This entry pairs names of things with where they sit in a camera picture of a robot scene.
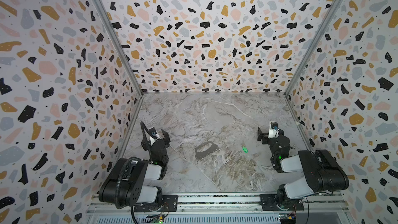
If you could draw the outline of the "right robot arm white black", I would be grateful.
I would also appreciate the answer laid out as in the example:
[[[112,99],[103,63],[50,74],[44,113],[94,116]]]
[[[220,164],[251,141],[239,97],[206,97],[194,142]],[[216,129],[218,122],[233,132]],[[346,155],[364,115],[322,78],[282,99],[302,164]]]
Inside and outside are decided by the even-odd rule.
[[[296,155],[290,156],[290,139],[278,123],[271,122],[268,132],[258,128],[257,139],[269,147],[272,154],[270,161],[276,172],[303,173],[303,177],[296,181],[279,186],[274,198],[279,209],[294,209],[302,199],[315,194],[332,194],[348,189],[347,174],[327,150],[299,150]]]

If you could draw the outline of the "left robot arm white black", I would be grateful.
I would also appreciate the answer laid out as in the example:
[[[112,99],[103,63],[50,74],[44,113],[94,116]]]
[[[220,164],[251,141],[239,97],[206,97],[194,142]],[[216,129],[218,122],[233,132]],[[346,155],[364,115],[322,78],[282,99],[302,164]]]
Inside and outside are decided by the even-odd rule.
[[[150,141],[148,150],[153,155],[150,160],[132,157],[117,161],[99,190],[101,202],[114,204],[117,209],[141,206],[154,212],[163,208],[162,189],[145,184],[148,180],[162,180],[166,175],[171,140],[167,132],[162,134],[162,138],[156,135],[157,139]]]

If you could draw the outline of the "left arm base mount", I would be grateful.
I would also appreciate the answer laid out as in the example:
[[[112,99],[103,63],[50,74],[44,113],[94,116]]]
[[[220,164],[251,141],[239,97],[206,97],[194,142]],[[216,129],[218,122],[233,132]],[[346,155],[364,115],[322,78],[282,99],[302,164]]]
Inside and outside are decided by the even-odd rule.
[[[176,212],[178,206],[178,195],[163,195],[153,203],[140,203],[134,206],[135,213],[160,213]]]

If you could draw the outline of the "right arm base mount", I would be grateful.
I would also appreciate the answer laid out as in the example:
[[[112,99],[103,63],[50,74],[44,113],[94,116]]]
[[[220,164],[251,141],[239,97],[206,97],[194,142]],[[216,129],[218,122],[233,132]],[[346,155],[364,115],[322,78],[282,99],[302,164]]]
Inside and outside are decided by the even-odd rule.
[[[260,194],[263,211],[303,211],[304,205],[299,199],[289,199],[281,194]]]

